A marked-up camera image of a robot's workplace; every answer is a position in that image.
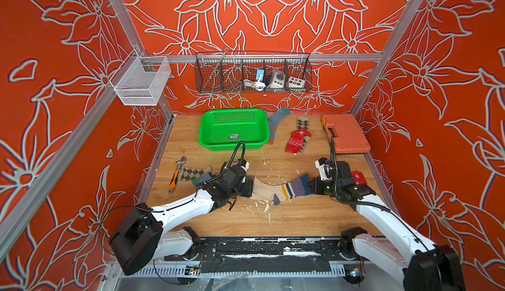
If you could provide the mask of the red penguin christmas sock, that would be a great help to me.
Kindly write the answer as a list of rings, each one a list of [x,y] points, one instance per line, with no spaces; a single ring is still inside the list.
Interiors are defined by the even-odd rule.
[[[357,185],[366,185],[366,184],[368,184],[368,182],[367,182],[364,174],[361,171],[352,171],[351,174],[352,174],[352,177],[354,178],[355,183]]]

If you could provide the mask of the cream purple striped sock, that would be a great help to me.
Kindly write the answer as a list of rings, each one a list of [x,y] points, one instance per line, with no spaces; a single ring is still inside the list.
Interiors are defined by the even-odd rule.
[[[251,199],[266,200],[278,206],[285,201],[313,194],[309,187],[309,175],[304,174],[292,182],[281,185],[268,185],[256,178],[253,181]]]

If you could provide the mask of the brown argyle sock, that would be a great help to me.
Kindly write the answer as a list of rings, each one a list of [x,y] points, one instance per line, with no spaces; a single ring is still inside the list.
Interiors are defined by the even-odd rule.
[[[304,129],[310,131],[310,118],[304,116],[297,117],[297,130]]]
[[[179,173],[178,181],[193,181],[202,178],[206,173],[211,177],[218,175],[210,166],[205,168],[183,167]]]

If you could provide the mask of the green plastic basket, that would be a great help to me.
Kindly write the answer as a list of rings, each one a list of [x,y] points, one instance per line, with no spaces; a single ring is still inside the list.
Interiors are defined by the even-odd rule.
[[[268,115],[258,108],[213,110],[201,118],[199,143],[213,152],[233,150],[241,141],[257,150],[269,140]]]

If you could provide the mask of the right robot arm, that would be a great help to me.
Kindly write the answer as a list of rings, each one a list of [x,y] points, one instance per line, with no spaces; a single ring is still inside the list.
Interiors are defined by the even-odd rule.
[[[386,207],[371,187],[356,183],[349,164],[337,160],[334,145],[330,146],[330,157],[317,160],[315,165],[320,176],[309,183],[311,191],[350,206],[387,239],[380,242],[361,227],[347,229],[337,248],[342,258],[371,261],[405,290],[465,290],[456,251],[420,234]]]

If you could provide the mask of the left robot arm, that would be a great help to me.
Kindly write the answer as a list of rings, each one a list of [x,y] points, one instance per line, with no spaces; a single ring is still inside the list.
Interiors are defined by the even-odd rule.
[[[132,207],[109,238],[109,246],[123,274],[133,275],[157,258],[197,255],[201,239],[185,222],[219,210],[233,208],[239,197],[249,198],[253,182],[247,176],[246,143],[238,142],[222,171],[196,186],[194,194],[162,206],[141,203]]]

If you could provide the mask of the orange tool case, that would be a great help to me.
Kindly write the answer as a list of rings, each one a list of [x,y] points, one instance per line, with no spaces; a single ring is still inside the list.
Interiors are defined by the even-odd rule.
[[[322,117],[330,145],[334,144],[336,154],[365,154],[371,146],[352,114],[326,114]]]

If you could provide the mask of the red snowflake christmas sock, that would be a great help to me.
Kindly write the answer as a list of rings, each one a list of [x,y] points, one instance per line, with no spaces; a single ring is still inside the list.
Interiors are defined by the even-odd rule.
[[[294,155],[300,153],[307,137],[311,138],[312,134],[306,129],[302,128],[294,131],[289,137],[285,151]]]

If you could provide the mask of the orange adjustable wrench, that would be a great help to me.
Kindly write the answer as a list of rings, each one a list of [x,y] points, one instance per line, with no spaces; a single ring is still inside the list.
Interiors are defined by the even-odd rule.
[[[176,171],[174,172],[174,174],[172,176],[172,179],[171,179],[171,182],[169,185],[169,189],[168,189],[170,194],[172,194],[176,190],[180,171],[183,168],[184,164],[187,162],[187,160],[188,159],[185,156],[183,156],[180,158],[179,161],[176,162]]]

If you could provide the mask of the white dotted box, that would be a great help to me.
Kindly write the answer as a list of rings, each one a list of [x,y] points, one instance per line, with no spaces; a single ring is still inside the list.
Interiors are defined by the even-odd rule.
[[[301,92],[305,90],[306,81],[301,78],[289,77],[287,88],[290,91]]]

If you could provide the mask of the blue white small box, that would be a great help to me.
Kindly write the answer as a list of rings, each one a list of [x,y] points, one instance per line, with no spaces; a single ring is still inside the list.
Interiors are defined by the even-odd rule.
[[[256,82],[264,82],[264,70],[263,69],[258,69],[256,71]]]

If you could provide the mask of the white power adapter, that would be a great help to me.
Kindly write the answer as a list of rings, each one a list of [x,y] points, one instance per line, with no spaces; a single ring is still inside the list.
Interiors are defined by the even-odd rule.
[[[269,89],[283,89],[285,85],[285,74],[282,71],[274,70],[268,84]]]

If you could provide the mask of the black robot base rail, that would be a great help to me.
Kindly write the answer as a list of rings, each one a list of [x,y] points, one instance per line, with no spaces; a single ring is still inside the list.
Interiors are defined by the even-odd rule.
[[[186,265],[198,277],[345,277],[370,262],[339,253],[339,237],[206,237],[190,258],[164,256],[161,264]]]

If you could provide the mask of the clear acrylic wall bin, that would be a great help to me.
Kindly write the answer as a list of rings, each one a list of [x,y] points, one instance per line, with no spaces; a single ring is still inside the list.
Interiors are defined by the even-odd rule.
[[[168,60],[147,71],[138,57],[129,58],[110,84],[125,106],[156,106],[172,73]]]

